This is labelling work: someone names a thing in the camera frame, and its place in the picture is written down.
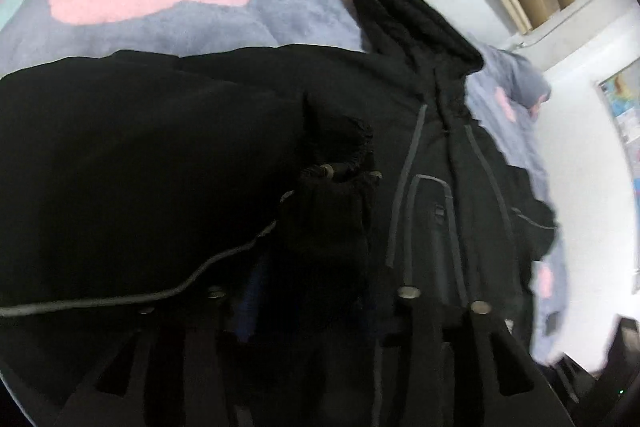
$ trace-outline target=poster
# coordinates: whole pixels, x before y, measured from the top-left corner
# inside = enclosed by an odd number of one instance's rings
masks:
[[[640,60],[598,84],[615,119],[634,179],[640,229]],[[640,248],[636,260],[636,292],[640,291]]]

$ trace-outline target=black cloth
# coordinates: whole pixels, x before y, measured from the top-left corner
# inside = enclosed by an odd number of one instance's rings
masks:
[[[255,333],[247,342],[222,334],[227,402],[250,412],[251,425],[370,421],[372,336],[361,299],[380,179],[332,168],[332,178],[303,172],[263,240],[270,265]]]
[[[376,323],[394,315],[395,289],[413,285],[450,305],[487,301],[526,331],[530,265],[553,241],[553,214],[464,105],[481,56],[422,0],[353,1],[370,54],[118,52],[0,82],[0,353],[19,377],[37,378],[4,335],[33,314],[120,304],[73,313],[76,327],[135,324],[127,305],[178,293],[217,255],[250,249],[300,170],[332,161],[318,144],[349,149],[316,132],[324,113],[372,129],[383,176],[366,259]],[[63,401],[60,388],[50,394]]]

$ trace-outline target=teal pattern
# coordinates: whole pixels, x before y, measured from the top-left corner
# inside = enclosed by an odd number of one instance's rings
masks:
[[[24,0],[0,0],[0,30],[11,20]]]

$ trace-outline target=black jacket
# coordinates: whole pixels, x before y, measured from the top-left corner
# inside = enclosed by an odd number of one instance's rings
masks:
[[[5,324],[115,305],[130,314],[252,248],[317,163],[307,100],[372,128],[383,176],[366,267],[377,320],[393,315],[398,286],[418,287],[451,305],[489,302],[528,343],[530,265],[553,241],[553,214],[464,105],[481,56],[421,0],[353,1],[370,54],[118,52],[4,78]]]

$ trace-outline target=coat pocket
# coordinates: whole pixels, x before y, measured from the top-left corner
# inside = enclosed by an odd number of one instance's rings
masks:
[[[466,306],[462,256],[449,184],[434,176],[414,176],[404,211],[404,285],[417,285],[430,298],[445,304]]]

